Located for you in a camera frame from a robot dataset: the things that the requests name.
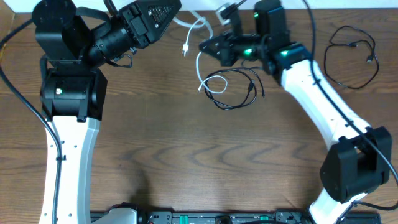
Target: wooden table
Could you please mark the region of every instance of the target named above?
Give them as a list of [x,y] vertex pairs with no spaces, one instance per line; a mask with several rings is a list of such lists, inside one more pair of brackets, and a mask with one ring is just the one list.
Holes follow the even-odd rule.
[[[212,12],[202,12],[219,25]],[[242,12],[246,33],[254,32],[251,12]],[[12,28],[30,15],[17,14]],[[337,27],[344,24],[368,31],[377,41],[381,62],[378,77],[365,89],[344,90],[343,99],[374,127],[385,126],[398,139],[398,10],[316,10],[317,60]],[[188,22],[186,12],[178,16]],[[287,11],[292,40],[310,46],[307,12]],[[98,24],[87,20],[90,27]],[[2,24],[1,35],[4,36]],[[29,26],[11,40],[2,60],[15,86],[40,108],[39,58],[44,54]],[[95,147],[91,176],[92,210],[121,202],[174,210],[275,210],[307,208],[322,183],[319,169],[327,151],[315,125],[299,104],[272,77],[261,73],[266,99],[247,108],[222,111],[197,93],[197,45],[206,29],[193,32],[190,51],[182,56],[188,29],[171,24],[162,40],[134,56],[134,68],[101,67],[108,79],[103,122]],[[346,32],[342,39],[357,39]],[[336,49],[328,56],[330,73],[349,84],[365,81],[374,65],[369,52]],[[203,76],[220,68],[204,55]],[[239,102],[247,83],[231,77],[222,100]],[[222,87],[220,82],[215,87]],[[42,125],[0,82],[0,222],[37,223],[42,207],[46,140]],[[392,162],[398,165],[397,141]],[[365,201],[383,206],[397,200],[394,179]],[[383,223],[398,223],[398,212],[380,212]]]

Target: brown table surface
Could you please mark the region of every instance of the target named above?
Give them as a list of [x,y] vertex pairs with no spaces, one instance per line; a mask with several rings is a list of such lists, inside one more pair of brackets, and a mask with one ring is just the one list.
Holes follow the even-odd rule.
[[[216,24],[216,34],[226,29],[212,12],[202,14]],[[253,33],[251,12],[241,15],[245,32]],[[17,14],[12,29],[29,16]],[[357,114],[374,127],[385,126],[398,139],[398,9],[316,10],[315,16],[320,64],[328,39],[339,26],[358,26],[376,39],[381,64],[377,78],[359,91],[334,86]],[[187,12],[178,17],[194,21]],[[292,40],[310,46],[307,12],[288,10],[287,18]],[[98,24],[89,19],[87,23],[90,27]],[[34,31],[31,25],[11,40],[2,66],[13,84],[40,108],[39,58],[44,53]],[[197,45],[208,37],[208,31],[193,32],[190,51],[183,57],[187,32],[172,23],[161,41],[138,51],[134,68],[101,67],[109,83],[93,158],[91,210],[106,210],[121,202],[209,211],[308,207],[322,189],[318,173],[327,154],[315,125],[265,73],[260,74],[265,100],[259,98],[253,105],[234,111],[216,108],[203,92],[197,93]],[[359,37],[345,32],[339,38]],[[358,85],[375,69],[375,65],[365,63],[368,54],[365,46],[333,49],[328,56],[329,72]],[[216,60],[203,56],[203,76],[219,68]],[[229,83],[221,99],[238,103],[247,90],[247,81],[235,75]],[[44,194],[45,131],[3,82],[0,114],[0,222],[37,223]],[[396,142],[392,162],[398,165]],[[396,200],[392,177],[365,199],[383,206]],[[383,223],[398,223],[398,212],[380,214]]]

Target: white plug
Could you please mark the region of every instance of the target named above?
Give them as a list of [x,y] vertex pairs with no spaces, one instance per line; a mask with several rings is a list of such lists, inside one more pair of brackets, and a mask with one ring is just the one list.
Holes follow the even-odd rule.
[[189,48],[189,45],[188,45],[188,44],[184,44],[184,45],[182,46],[182,54],[184,54],[184,57],[186,56],[186,54],[187,54],[187,52],[188,52],[188,48]]

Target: wood surface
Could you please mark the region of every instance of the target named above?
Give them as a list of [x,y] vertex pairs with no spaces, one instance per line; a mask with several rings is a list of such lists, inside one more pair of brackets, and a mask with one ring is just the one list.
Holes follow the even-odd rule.
[[[336,89],[357,114],[374,127],[385,126],[398,139],[398,9],[314,13],[320,64],[328,39],[339,26],[358,26],[376,39],[381,63],[377,78],[363,90]],[[202,14],[219,24],[212,12]],[[241,15],[245,32],[254,32],[251,12]],[[12,28],[29,17],[16,15]],[[193,22],[186,12],[178,17]],[[287,17],[292,40],[310,47],[307,12],[288,10]],[[89,19],[87,23],[90,27],[98,24]],[[43,51],[35,42],[34,29],[31,25],[11,40],[2,66],[11,82],[40,108],[39,58]],[[226,28],[215,25],[216,34],[223,30]],[[307,208],[322,189],[318,173],[327,154],[315,125],[265,73],[260,73],[265,100],[259,98],[234,111],[216,108],[203,92],[197,93],[197,45],[208,37],[208,31],[193,32],[190,51],[183,57],[187,32],[172,23],[161,41],[138,51],[134,68],[101,67],[108,91],[93,159],[90,208],[106,210],[121,202],[174,210]],[[339,38],[360,37],[345,32]],[[348,84],[364,82],[375,69],[365,63],[368,54],[365,46],[333,49],[328,56],[329,72]],[[211,57],[202,59],[203,76],[220,68]],[[230,76],[229,83],[220,99],[237,103],[247,83],[239,76]],[[223,84],[213,86],[222,88]],[[45,131],[3,82],[0,114],[0,222],[37,223],[44,194]],[[395,165],[397,148],[394,141]],[[391,177],[365,201],[387,206],[397,199]],[[398,223],[398,212],[380,214],[383,223]]]

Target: table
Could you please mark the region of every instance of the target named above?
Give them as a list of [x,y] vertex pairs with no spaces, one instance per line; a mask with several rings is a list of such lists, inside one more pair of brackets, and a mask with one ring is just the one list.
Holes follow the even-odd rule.
[[[314,10],[317,55],[337,27],[349,24],[376,39],[381,63],[378,77],[363,90],[336,89],[375,128],[385,126],[398,139],[398,9]],[[212,12],[201,12],[220,26]],[[1,14],[4,30],[28,20],[30,14]],[[245,33],[255,31],[250,11],[241,12]],[[193,22],[189,13],[179,18]],[[310,21],[304,10],[287,10],[292,40],[310,47]],[[98,21],[86,20],[90,27]],[[11,82],[40,108],[39,59],[44,54],[31,25],[11,40],[2,66]],[[307,208],[322,183],[319,169],[327,151],[315,125],[299,104],[272,77],[261,73],[266,99],[246,108],[222,111],[197,93],[197,45],[208,37],[196,30],[190,51],[182,55],[188,29],[172,23],[162,40],[134,56],[134,68],[101,67],[108,79],[103,122],[95,147],[91,176],[91,210],[121,202],[145,208],[174,210],[261,211]],[[347,32],[341,39],[357,39]],[[331,50],[329,73],[349,84],[372,75],[365,63],[368,50]],[[204,55],[203,76],[220,68]],[[246,94],[244,77],[231,77],[222,100],[239,103]],[[215,88],[222,88],[217,83]],[[0,82],[0,222],[37,223],[44,194],[45,131],[33,114]],[[394,141],[392,162],[398,165]],[[397,200],[393,177],[365,201],[383,206]],[[398,212],[380,212],[383,223],[398,223]]]

